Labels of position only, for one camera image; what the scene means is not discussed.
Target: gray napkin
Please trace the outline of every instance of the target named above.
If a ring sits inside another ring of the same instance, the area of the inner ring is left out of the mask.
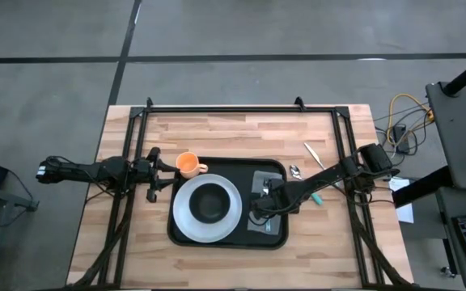
[[[264,182],[268,179],[281,179],[282,175],[270,172],[263,172],[263,171],[255,171],[255,174],[252,177],[252,186],[251,192],[253,197],[262,197],[266,195],[264,193]],[[256,219],[252,212],[249,213],[249,217],[251,220],[248,219],[248,230],[261,232],[264,234],[269,235],[278,235],[280,233],[280,222],[282,218],[279,215],[267,220],[266,218]]]

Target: butcher block tabletop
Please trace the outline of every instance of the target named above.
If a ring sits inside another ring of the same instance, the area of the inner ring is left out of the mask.
[[[369,105],[348,107],[357,147],[375,143]],[[109,108],[97,160],[121,155],[130,108]],[[340,122],[345,139],[345,126],[342,119]],[[134,128],[129,160],[133,159],[138,127]],[[311,112],[149,114],[142,154],[147,155],[150,148],[157,146],[161,159],[169,165],[175,165],[177,155],[185,151],[207,157],[272,158],[285,166],[287,179],[292,180],[289,165],[297,165],[304,178],[321,171],[304,142],[326,167],[339,162],[331,115]],[[349,154],[346,139],[344,145]],[[171,176],[173,173],[160,175]],[[157,203],[146,201],[147,187],[138,186],[136,191],[122,288],[360,287],[346,199],[333,188],[320,191],[323,205],[309,200],[303,203],[300,214],[289,216],[289,238],[283,247],[261,251],[177,246],[167,236],[172,187],[158,192]],[[87,195],[98,192],[96,186],[91,186]],[[388,190],[379,189],[374,191],[376,199],[391,200],[392,196]],[[111,205],[108,195],[86,204],[67,283],[78,280],[102,250]],[[395,207],[374,203],[370,209],[380,249],[396,270],[413,282]],[[111,259],[109,280],[114,274],[117,249]],[[375,282],[366,247],[365,258],[371,282]]]

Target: concrete floor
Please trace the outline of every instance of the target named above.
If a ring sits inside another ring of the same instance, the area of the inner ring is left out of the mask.
[[[0,0],[0,57],[119,56],[132,6],[133,0]],[[262,53],[466,53],[466,0],[143,0],[130,49],[130,55]],[[93,161],[116,68],[0,65],[0,164],[40,200],[36,213],[6,230],[0,290],[64,284],[87,185],[41,185],[36,167],[50,154]],[[290,103],[301,96],[306,103],[368,103],[376,118],[388,114],[395,94],[426,101],[427,83],[465,68],[462,59],[135,63],[125,68],[117,103],[145,103],[147,96],[169,104]],[[413,105],[399,100],[396,110]],[[435,126],[427,132],[418,154],[399,166],[403,176],[445,164]],[[460,279],[438,275],[446,264],[441,242],[418,236],[421,229],[403,229],[415,281],[462,289]]]

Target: orange mug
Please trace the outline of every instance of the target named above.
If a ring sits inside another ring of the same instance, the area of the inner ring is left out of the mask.
[[[176,167],[186,179],[191,179],[199,173],[208,172],[208,166],[199,163],[199,158],[192,152],[182,153],[177,157]]]

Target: white plate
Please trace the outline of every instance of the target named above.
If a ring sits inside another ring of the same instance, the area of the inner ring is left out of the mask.
[[[227,192],[230,208],[226,216],[215,223],[202,223],[190,212],[190,196],[202,184],[214,183]],[[239,224],[242,214],[242,199],[239,190],[228,179],[215,174],[199,175],[183,184],[176,194],[172,208],[177,227],[188,238],[199,243],[213,243],[225,238]]]

